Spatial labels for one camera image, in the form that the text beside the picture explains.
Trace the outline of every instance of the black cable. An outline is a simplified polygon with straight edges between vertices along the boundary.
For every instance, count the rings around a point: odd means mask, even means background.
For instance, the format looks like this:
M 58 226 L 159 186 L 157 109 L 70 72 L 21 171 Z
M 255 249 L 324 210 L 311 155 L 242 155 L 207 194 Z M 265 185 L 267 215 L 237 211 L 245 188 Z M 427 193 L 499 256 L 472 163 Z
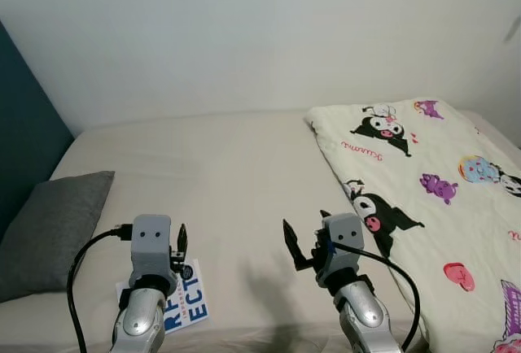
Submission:
M 411 290 L 413 291 L 414 296 L 414 317 L 413 317 L 413 324 L 410 326 L 409 334 L 407 334 L 407 338 L 404 340 L 404 343 L 401 345 L 401 349 L 405 351 L 410 343 L 413 341 L 414 335 L 416 334 L 416 330 L 418 329 L 418 323 L 420 321 L 420 295 L 418 293 L 418 288 L 416 288 L 416 284 L 414 284 L 414 281 L 412 278 L 410 278 L 409 274 L 407 274 L 406 271 L 404 271 L 402 268 L 400 268 L 398 265 L 394 264 L 390 260 L 381 257 L 379 255 L 370 253 L 369 251 L 364 251 L 357 249 L 356 247 L 350 247 L 345 246 L 342 243 L 333 242 L 333 246 L 339 248 L 343 251 L 349 251 L 351 253 L 363 255 L 368 258 L 375 259 L 382 264 L 387 265 L 389 268 L 393 268 L 396 270 L 400 275 L 407 280 L 407 282 L 410 285 Z
M 72 323 L 74 324 L 74 330 L 76 331 L 76 336 L 78 340 L 78 345 L 80 346 L 80 353 L 87 353 L 87 346 L 85 345 L 85 338 L 83 337 L 83 332 L 81 331 L 80 320 L 78 319 L 78 315 L 76 313 L 76 306 L 74 305 L 74 296 L 72 295 L 72 282 L 74 281 L 74 276 L 76 275 L 76 269 L 81 259 L 89 250 L 89 247 L 94 245 L 96 242 L 102 240 L 103 238 L 120 235 L 120 229 L 111 229 L 109 231 L 105 231 L 104 233 L 99 234 L 98 236 L 90 239 L 76 254 L 74 260 L 72 262 L 71 268 L 68 270 L 67 277 L 67 301 L 68 301 L 68 310 L 71 312 Z

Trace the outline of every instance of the bed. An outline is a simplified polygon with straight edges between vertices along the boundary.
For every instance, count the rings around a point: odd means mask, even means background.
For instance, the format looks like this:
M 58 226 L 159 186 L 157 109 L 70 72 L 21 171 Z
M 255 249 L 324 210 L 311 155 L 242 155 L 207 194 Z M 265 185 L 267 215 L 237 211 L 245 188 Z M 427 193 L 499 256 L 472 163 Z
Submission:
M 521 167 L 521 153 L 482 117 L 464 112 Z M 338 313 L 311 271 L 296 273 L 282 218 L 309 249 L 319 210 L 352 211 L 322 157 L 302 111 L 149 120 L 80 135 L 51 179 L 116 172 L 94 233 L 142 213 L 185 223 L 189 255 L 199 260 L 209 320 L 167 336 L 162 351 L 349 351 Z M 232 240 L 231 232 L 243 242 Z M 377 251 L 364 230 L 368 251 Z M 403 340 L 412 313 L 390 272 L 362 259 Z M 108 239 L 85 257 L 75 280 L 89 351 L 107 351 L 117 314 L 115 284 L 129 277 L 129 244 Z M 64 293 L 0 304 L 0 351 L 77 351 Z M 425 351 L 421 335 L 411 351 Z

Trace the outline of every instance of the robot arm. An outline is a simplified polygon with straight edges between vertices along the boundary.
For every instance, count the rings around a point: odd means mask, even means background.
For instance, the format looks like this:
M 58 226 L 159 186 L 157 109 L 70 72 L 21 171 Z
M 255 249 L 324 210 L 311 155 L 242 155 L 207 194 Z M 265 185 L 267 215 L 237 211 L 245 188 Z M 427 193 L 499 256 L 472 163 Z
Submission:
M 284 238 L 297 270 L 315 270 L 319 286 L 327 288 L 339 311 L 340 326 L 354 353 L 403 353 L 391 334 L 387 309 L 374 295 L 368 276 L 358 276 L 359 255 L 334 248 L 332 242 L 363 249 L 360 218 L 353 214 L 322 214 L 322 229 L 306 259 L 293 228 L 284 220 Z
M 132 228 L 132 265 L 129 289 L 120 299 L 111 353 L 155 353 L 164 340 L 164 306 L 177 286 L 176 273 L 190 279 L 193 270 L 184 265 L 187 248 L 183 224 L 177 236 L 178 250 L 170 247 L 170 218 L 140 215 Z

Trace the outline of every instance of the gray pillow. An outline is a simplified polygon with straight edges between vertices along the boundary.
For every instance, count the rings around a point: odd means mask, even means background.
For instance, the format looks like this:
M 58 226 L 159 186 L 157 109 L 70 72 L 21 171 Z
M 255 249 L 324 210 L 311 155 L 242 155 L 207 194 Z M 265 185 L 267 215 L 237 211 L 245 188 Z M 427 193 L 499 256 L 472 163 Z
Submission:
M 42 182 L 0 243 L 0 303 L 64 291 L 74 256 L 98 223 L 114 172 Z

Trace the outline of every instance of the cable connector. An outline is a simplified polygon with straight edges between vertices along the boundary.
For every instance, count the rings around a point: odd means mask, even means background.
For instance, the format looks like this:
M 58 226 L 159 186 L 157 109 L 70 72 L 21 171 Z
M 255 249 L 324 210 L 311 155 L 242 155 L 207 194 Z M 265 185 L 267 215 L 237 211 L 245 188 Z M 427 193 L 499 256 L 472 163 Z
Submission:
M 130 241 L 132 239 L 132 225 L 131 224 L 117 225 L 114 230 L 116 231 L 116 235 L 122 241 Z

